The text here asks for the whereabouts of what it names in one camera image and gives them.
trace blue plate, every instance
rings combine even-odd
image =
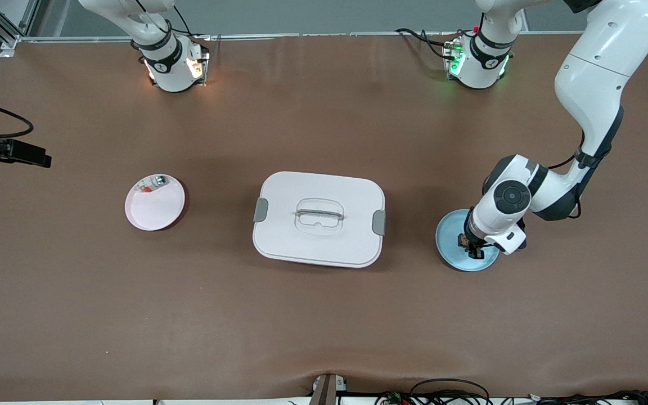
[[[436,228],[436,248],[447,263],[465,272],[478,272],[491,266],[499,256],[499,249],[487,246],[481,250],[484,259],[471,259],[466,250],[458,245],[458,236],[464,232],[464,222],[469,210],[456,210],[439,221]]]

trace robotic arm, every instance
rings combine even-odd
[[[209,51],[188,37],[174,34],[159,15],[174,0],[79,0],[84,8],[115,23],[132,37],[144,55],[149,75],[167,92],[183,92],[205,80]]]
[[[512,3],[520,7],[523,2]],[[471,259],[483,259],[484,246],[493,245],[505,254],[524,248],[522,217],[527,210],[546,221],[578,217],[572,213],[622,122],[623,88],[647,54],[648,0],[597,3],[555,79],[556,97],[583,129],[573,162],[566,174],[558,174],[520,155],[499,161],[458,239]]]

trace floor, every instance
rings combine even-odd
[[[404,27],[455,31],[469,28],[478,21],[479,10],[470,0],[450,0],[445,8],[442,4],[440,0],[277,0],[276,3],[178,0],[177,7],[187,19],[191,31],[208,34],[378,33]],[[7,15],[12,15],[18,23],[16,17],[19,12],[12,10]],[[526,15],[529,31],[580,31],[586,28],[586,15],[574,15],[560,1],[529,8]],[[173,10],[165,16],[174,26],[183,27]],[[124,36],[117,26],[85,10],[77,0],[40,0],[29,34],[36,37]]]

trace gray latch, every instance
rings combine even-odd
[[[256,200],[256,208],[254,209],[254,222],[262,222],[267,219],[267,211],[269,210],[269,202],[266,198],[259,197]]]
[[[384,210],[376,210],[371,217],[371,230],[383,236],[386,231],[386,212]]]

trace white plate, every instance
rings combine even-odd
[[[182,183],[166,174],[152,174],[152,176],[164,176],[168,184],[152,192],[141,192],[136,189],[138,182],[134,183],[124,201],[124,213],[127,219],[132,225],[144,231],[167,228],[182,215],[182,210],[185,208],[186,195]]]

